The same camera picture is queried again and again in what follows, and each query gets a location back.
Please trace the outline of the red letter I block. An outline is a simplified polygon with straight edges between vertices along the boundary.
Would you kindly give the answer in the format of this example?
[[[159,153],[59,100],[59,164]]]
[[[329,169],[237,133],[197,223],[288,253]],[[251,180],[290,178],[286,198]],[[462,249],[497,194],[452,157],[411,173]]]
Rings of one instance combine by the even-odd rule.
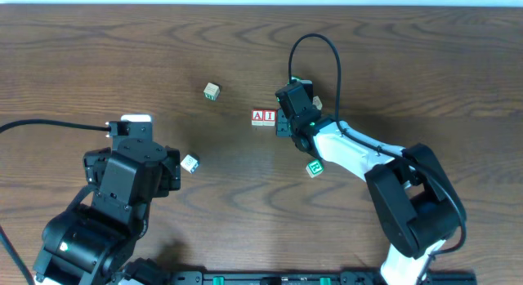
[[[263,125],[273,127],[276,124],[277,112],[273,109],[266,109],[263,111]]]

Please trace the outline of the red letter A block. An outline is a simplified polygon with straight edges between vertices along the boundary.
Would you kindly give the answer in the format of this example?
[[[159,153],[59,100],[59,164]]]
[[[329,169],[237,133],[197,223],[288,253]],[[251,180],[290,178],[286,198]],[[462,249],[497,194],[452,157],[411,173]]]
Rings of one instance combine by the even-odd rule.
[[[263,126],[264,125],[264,110],[263,109],[253,109],[252,110],[251,124],[253,126]]]

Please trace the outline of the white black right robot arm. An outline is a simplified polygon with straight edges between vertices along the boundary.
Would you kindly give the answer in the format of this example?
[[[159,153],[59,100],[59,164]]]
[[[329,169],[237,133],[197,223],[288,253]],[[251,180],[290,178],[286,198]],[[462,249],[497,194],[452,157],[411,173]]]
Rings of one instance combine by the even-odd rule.
[[[364,181],[391,246],[379,275],[386,284],[426,284],[431,263],[459,250],[467,214],[433,151],[370,138],[317,108],[278,109],[277,126],[302,152],[335,163]]]

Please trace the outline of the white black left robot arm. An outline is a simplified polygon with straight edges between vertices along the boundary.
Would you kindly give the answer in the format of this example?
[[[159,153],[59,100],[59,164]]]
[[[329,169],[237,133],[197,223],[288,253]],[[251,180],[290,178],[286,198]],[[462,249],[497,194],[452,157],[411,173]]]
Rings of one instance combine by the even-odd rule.
[[[180,153],[128,138],[85,153],[87,185],[42,232],[37,283],[106,284],[149,228],[150,205],[181,187]]]

